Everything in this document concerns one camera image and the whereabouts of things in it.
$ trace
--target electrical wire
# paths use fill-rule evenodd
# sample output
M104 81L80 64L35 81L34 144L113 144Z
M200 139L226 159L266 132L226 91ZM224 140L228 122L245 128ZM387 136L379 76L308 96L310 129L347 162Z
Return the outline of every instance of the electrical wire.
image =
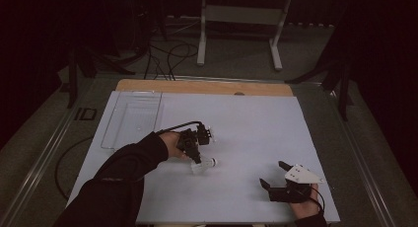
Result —
M323 199L322 194L317 189L314 189L313 187L311 187L311 189L316 191L316 193L320 196L320 199L322 200L322 205L320 205L318 201L316 201L312 198L311 198L311 200L314 200L314 202L319 206L319 209L321 209L322 212L323 212L325 210L325 200Z
M170 50L168 50L168 51L166 51L165 49L162 49L162 48L159 48L159 47L157 47L157 46L154 46L154 45L152 45L152 44L150 44L150 47L152 47L152 48L154 48L154 49L156 49L156 50L158 50L158 51L161 51L161 52L164 52L164 53L166 53L167 54L167 65L168 65L168 67L169 67L169 72L168 72L168 77L166 76L166 74L164 73L164 71L163 71L163 68L160 66L160 60L156 57L156 56L153 56L152 55L152 52L151 52L151 49L149 50L149 53L150 53L150 58L152 58L153 60L154 60L154 62L157 64L157 67L156 67L156 76L155 76L155 78L154 79L156 79L157 77L158 77L158 75L159 75L159 71L158 71L158 69L160 69L160 72L161 73L163 73L163 75L164 75L164 77L165 77L165 79L166 80L175 80L175 76L174 76L174 69L176 68L176 67L178 67L186 58L188 58L188 57L192 57L192 56L194 56L194 55L196 55L197 54L197 46L196 45L193 45L193 44L191 44L191 43L188 43L188 42L185 42L185 41L183 41L183 40L178 40L178 39L175 39L175 40L169 40L169 41L174 41L174 42L176 42L176 41L178 41L179 42L179 44L178 45L175 45L175 46L173 46ZM180 47L183 47L183 46L186 46L187 47L187 53L186 54L178 54L178 53L174 53L174 51L175 50L177 50L177 49L179 49ZM179 61L176 63L176 64L174 64L174 65L172 65L172 58L173 57L178 57L179 58Z
M74 147L80 145L83 142L86 142L88 140L93 139L94 136L89 136L87 138L84 138L78 142L76 142L75 144L71 145L70 147L68 147L64 153L62 153L62 155L58 158L58 161L55 164L55 170L54 170L54 179L55 179L55 185L58 188L59 193L61 193L61 195L68 200L70 197L65 193L65 191L62 189L61 184L58 181L58 170L59 170L59 165L61 164L62 160L64 159L64 157L67 155L67 153L69 151L71 151Z
M160 134L163 134L165 132L172 131L174 129L181 128L181 127L184 127L184 126L189 126L189 125L192 125L192 124L203 125L203 123L201 121L190 121L190 122L183 123L183 124L180 124L180 125L177 125L177 126L173 126L173 127L167 128L167 129L159 130L159 131L156 132L156 134L160 135Z

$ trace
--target human arm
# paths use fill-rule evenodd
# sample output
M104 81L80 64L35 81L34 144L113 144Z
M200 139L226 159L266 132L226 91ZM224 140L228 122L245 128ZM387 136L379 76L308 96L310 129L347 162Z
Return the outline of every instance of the human arm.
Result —
M178 136L152 132L116 151L87 181L54 226L134 226L144 190L143 177L169 157L182 157Z
M314 202L317 202L317 184L312 184L312 189L311 199L302 203L290 203L290 207L297 218L295 224L298 227L326 227L323 211L320 210L317 203Z

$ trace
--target black sleeve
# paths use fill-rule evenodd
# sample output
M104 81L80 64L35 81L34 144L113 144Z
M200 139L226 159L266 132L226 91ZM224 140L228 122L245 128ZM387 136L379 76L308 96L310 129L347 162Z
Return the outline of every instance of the black sleeve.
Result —
M296 220L295 224L298 227L326 227L326 221L322 213Z
M120 148L83 185L54 226L135 226L143 177L168 157L166 144L154 132Z

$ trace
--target white table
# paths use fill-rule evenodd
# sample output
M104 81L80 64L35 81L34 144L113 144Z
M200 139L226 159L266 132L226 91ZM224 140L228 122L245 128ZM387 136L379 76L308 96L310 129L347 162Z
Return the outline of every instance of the white table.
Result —
M132 95L111 94L70 201L111 155L112 150L103 143L109 122L121 98ZM289 223L294 216L288 204L270 202L258 179L283 187L285 171L278 167L279 160L304 165L326 178L295 97L163 93L157 122L151 129L192 120L213 127L217 141L199 150L219 164L196 176L186 161L170 159L161 163L145 178L139 223ZM131 137L123 132L126 143L138 137L135 132L139 131L131 131ZM328 185L319 185L319 191L326 203L325 219L338 222Z

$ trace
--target metal stand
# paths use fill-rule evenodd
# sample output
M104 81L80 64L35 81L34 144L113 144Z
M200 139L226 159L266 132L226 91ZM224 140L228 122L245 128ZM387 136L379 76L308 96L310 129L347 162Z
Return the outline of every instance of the metal stand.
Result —
M282 69L277 42L283 31L283 26L292 0L286 0L283 9L267 8L244 8L232 6L206 5L206 0L202 0L201 18L200 18L200 42L197 52L197 65L204 65L206 53L206 22L229 22L229 23L247 23L263 24L277 26L277 32L270 43L271 55L273 57L274 68Z

